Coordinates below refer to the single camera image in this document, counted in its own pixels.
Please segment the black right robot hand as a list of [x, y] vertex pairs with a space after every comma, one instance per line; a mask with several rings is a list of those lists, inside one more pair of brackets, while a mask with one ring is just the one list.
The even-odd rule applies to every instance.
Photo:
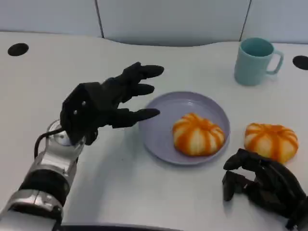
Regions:
[[283, 164], [239, 149], [224, 164], [223, 199], [245, 194], [250, 202], [285, 217], [289, 231], [308, 228], [308, 196], [295, 175]]

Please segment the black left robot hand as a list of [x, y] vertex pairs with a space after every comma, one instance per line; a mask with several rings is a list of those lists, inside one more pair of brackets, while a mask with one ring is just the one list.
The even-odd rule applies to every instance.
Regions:
[[119, 104], [136, 96], [153, 93], [154, 86], [140, 81], [158, 77], [164, 71], [159, 65], [142, 65], [139, 62], [125, 68], [116, 77], [100, 82], [80, 83], [62, 104], [60, 124], [72, 145], [84, 137], [88, 144], [96, 139], [98, 128], [132, 127], [139, 121], [159, 115], [158, 109], [141, 109], [136, 112], [119, 108]]

